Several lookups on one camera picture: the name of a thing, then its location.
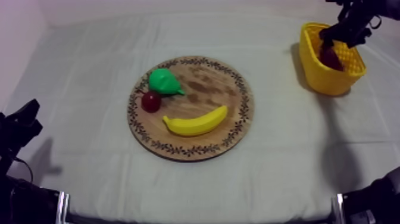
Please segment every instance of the round wooden board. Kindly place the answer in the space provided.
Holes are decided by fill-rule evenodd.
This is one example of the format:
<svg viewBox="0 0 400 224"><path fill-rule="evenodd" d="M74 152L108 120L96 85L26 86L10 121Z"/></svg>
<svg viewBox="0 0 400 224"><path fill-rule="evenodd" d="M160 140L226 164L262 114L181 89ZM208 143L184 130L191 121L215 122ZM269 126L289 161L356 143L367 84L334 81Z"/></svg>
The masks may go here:
<svg viewBox="0 0 400 224"><path fill-rule="evenodd" d="M177 77L185 95L164 97L160 110L147 113L141 107L141 97L148 91L149 75L160 68L169 69ZM163 122L164 115L191 119L221 105L228 106L227 117L204 135L175 135ZM253 112L250 87L235 69L207 57L180 57L155 66L138 80L129 98L128 123L150 152L174 161L201 161L234 147L247 133Z"/></svg>

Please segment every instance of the white tablecloth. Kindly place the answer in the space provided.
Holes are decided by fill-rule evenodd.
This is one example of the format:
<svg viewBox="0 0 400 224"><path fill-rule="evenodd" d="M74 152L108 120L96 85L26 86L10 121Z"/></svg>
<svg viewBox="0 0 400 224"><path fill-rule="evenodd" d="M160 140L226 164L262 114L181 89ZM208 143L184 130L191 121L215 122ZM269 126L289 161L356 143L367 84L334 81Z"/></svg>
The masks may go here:
<svg viewBox="0 0 400 224"><path fill-rule="evenodd" d="M300 28L310 20L335 22L339 9L326 4L316 13L321 5L281 2L217 10L210 4L208 11L144 12L52 29L6 109L32 98L41 104L43 131L19 155L32 166L35 183L70 193L72 212L109 220L284 222L327 216L335 193L365 187L394 169L398 37L386 26L358 48L368 72L349 94L317 95L298 58ZM276 8L281 14L274 15ZM149 153L126 120L137 79L184 55L230 64L254 93L247 135L200 163ZM28 177L23 165L10 173Z"/></svg>

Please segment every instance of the toy banana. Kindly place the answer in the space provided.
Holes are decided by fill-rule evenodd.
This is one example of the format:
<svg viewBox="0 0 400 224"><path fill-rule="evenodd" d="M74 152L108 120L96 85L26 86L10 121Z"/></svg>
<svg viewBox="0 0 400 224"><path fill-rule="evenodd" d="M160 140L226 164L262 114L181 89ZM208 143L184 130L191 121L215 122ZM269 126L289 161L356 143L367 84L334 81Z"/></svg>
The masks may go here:
<svg viewBox="0 0 400 224"><path fill-rule="evenodd" d="M208 114L194 119L169 119L164 116L162 119L170 131L184 136L202 135L216 128L226 117L227 106L221 106Z"/></svg>

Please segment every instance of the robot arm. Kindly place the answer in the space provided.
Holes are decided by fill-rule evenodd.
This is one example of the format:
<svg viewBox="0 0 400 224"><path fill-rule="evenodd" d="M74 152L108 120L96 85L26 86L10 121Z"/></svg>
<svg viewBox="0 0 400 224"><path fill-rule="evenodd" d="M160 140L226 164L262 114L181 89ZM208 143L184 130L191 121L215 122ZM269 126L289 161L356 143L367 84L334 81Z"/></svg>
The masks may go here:
<svg viewBox="0 0 400 224"><path fill-rule="evenodd" d="M371 36L371 30L366 28L368 24L372 29L377 29L380 24L380 16L400 20L400 0L326 0L343 5L338 16L339 22L330 28L320 32L320 38L324 40L323 47L333 46L333 40L342 41L349 48L365 43L365 38ZM371 20L377 17L379 23L375 26Z"/></svg>

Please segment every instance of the yellow basket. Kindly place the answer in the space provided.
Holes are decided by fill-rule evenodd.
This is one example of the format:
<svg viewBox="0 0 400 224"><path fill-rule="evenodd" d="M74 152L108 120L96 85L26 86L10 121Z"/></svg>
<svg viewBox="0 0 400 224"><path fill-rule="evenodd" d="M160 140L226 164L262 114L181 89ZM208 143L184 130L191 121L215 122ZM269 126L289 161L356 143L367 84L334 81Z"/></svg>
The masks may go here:
<svg viewBox="0 0 400 224"><path fill-rule="evenodd" d="M338 71L325 66L318 59L322 40L319 32L329 25L306 23L300 36L299 53L308 84L315 91L327 95L344 94L363 75L365 65L356 48L349 49L343 42L334 41L333 50L344 66Z"/></svg>

